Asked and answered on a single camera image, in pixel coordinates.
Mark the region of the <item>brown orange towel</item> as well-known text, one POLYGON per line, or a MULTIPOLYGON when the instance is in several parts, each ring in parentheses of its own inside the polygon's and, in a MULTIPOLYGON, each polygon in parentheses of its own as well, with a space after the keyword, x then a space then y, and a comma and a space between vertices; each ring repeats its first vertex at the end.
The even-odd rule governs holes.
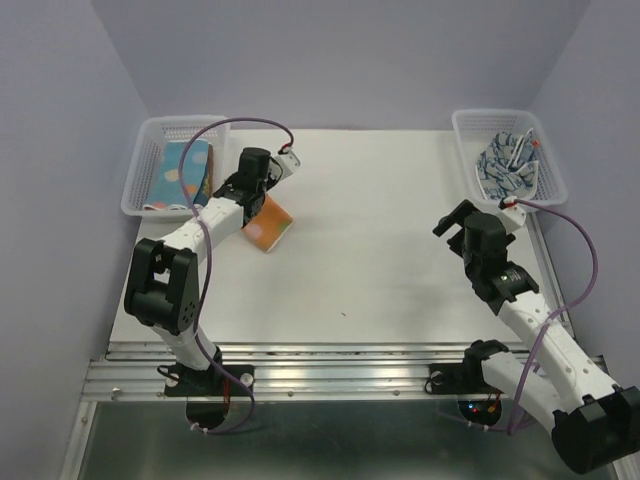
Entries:
POLYGON ((206 176, 205 176, 205 183, 203 186, 203 193, 205 194, 205 197, 207 199, 209 199, 212 196, 215 190, 215 186, 214 186, 214 181, 216 179, 215 167, 216 167, 215 150, 214 150, 214 147, 211 144, 209 144, 208 151, 207 151, 206 176))

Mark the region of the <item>orange pink patterned towel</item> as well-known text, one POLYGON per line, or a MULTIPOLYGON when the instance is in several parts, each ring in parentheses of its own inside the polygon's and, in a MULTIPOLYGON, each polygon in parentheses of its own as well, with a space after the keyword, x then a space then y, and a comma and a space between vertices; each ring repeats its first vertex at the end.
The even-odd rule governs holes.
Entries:
POLYGON ((267 195, 259 214, 242 229, 242 232, 256 248, 269 253, 293 224, 294 218, 267 195))

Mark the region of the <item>white blue patterned towel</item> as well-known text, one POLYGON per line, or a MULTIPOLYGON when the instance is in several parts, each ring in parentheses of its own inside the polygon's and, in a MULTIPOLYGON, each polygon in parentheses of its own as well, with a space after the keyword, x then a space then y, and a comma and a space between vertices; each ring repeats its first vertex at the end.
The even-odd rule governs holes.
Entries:
POLYGON ((507 197, 532 199, 538 187, 539 161, 535 159, 539 142, 533 128, 523 134, 496 133, 475 163, 480 193, 487 201, 507 197))

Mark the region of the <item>light blue spotted towel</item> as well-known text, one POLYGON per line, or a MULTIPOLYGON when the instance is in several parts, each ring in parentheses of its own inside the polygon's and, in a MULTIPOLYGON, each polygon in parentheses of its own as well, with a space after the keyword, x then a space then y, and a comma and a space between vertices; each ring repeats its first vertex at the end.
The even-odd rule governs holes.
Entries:
MULTIPOLYGON (((172 141, 166 144, 155 180, 143 204, 144 210, 177 211, 188 208, 179 180, 180 158, 186 145, 186 141, 172 141)), ((205 140, 196 140, 183 162, 183 180, 193 203, 206 175, 208 145, 205 140)))

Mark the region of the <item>blue yellow tiger towel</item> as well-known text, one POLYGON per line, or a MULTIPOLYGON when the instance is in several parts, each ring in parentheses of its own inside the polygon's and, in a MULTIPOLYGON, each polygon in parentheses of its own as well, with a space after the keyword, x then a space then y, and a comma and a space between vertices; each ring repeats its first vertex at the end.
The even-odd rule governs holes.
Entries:
POLYGON ((194 197, 194 205, 197 208, 203 208, 209 201, 212 190, 212 182, 213 178, 211 173, 207 173, 203 177, 203 182, 198 190, 196 196, 194 197))

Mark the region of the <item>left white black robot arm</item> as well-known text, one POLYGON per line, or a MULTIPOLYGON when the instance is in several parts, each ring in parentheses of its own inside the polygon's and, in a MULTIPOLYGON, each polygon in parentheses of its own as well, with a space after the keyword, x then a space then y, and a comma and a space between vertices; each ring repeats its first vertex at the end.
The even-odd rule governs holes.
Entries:
POLYGON ((198 325, 202 309, 199 267, 212 272, 212 253, 262 209, 281 169, 270 152, 246 147, 238 169, 191 220, 170 234, 144 238, 134 247, 124 294, 124 310, 152 329, 170 347, 188 382, 199 393, 215 392, 223 371, 213 363, 218 352, 198 325))

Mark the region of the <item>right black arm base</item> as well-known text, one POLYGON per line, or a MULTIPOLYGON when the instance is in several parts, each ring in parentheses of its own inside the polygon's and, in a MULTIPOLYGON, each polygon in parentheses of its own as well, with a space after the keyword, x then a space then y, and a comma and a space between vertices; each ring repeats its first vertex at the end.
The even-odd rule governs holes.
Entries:
POLYGON ((484 380, 482 362, 509 349, 497 340, 476 340, 459 363, 431 363, 425 391, 433 395, 489 394, 493 388, 484 380))

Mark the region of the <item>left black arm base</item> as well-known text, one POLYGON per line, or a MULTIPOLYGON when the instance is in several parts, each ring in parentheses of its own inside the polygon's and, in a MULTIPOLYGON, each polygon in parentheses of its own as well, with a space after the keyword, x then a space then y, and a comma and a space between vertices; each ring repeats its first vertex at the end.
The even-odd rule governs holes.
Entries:
POLYGON ((246 386, 227 379, 214 367, 206 371, 190 369, 182 364, 159 365, 156 371, 164 378, 164 395, 167 397, 248 397, 246 386))

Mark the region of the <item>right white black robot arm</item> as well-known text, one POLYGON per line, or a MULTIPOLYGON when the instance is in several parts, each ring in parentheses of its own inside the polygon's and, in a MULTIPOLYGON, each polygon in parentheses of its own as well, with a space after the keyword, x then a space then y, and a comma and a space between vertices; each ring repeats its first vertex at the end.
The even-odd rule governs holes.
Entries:
POLYGON ((539 285, 508 258, 515 231, 523 227, 525 200, 500 201, 496 214, 464 200, 442 217, 433 232, 451 227, 449 249, 464 264, 476 296, 529 351, 520 362, 497 340, 476 340, 459 363, 432 364, 424 390, 432 395, 484 394, 486 400, 461 402, 470 426, 492 430, 501 396, 513 402, 509 434, 526 413, 550 435, 564 464, 577 474, 613 463, 639 450, 639 390, 623 387, 601 370, 561 324, 539 285))

